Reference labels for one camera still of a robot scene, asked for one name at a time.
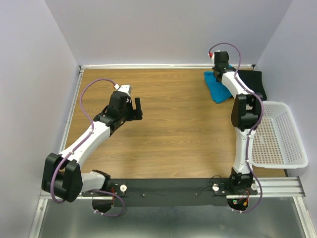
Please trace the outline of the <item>blue t shirt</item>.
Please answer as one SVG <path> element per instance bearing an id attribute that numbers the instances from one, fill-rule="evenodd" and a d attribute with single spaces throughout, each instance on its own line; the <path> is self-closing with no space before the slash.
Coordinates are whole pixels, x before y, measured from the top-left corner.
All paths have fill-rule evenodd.
<path id="1" fill-rule="evenodd" d="M 229 92 L 229 90 L 224 85 L 217 82 L 212 71 L 204 72 L 204 80 L 210 91 L 211 99 L 216 104 L 223 103 L 226 100 L 232 98 L 232 94 Z"/>

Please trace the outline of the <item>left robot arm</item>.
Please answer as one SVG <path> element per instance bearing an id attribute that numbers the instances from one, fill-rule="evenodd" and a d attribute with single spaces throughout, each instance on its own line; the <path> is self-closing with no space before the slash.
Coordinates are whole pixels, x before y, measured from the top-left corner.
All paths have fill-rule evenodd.
<path id="1" fill-rule="evenodd" d="M 110 175 L 93 170 L 82 173 L 81 167 L 97 147 L 125 122 L 142 119 L 139 98 L 131 99 L 130 85 L 114 91 L 109 104 L 97 114 L 91 125 L 71 146 L 59 154 L 50 153 L 42 178 L 42 190 L 73 202 L 81 192 L 93 190 L 99 196 L 110 190 Z"/>

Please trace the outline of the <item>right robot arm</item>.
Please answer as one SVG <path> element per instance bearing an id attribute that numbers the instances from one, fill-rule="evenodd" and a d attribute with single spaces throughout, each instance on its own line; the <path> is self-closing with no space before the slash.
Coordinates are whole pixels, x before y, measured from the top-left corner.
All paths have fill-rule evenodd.
<path id="1" fill-rule="evenodd" d="M 239 194 L 253 183 L 252 146 L 264 113 L 262 97 L 251 90 L 238 71 L 229 65 L 228 52 L 216 51 L 209 56 L 214 63 L 216 81 L 224 85 L 234 98 L 231 123 L 236 131 L 236 156 L 228 189 L 233 194 Z"/>

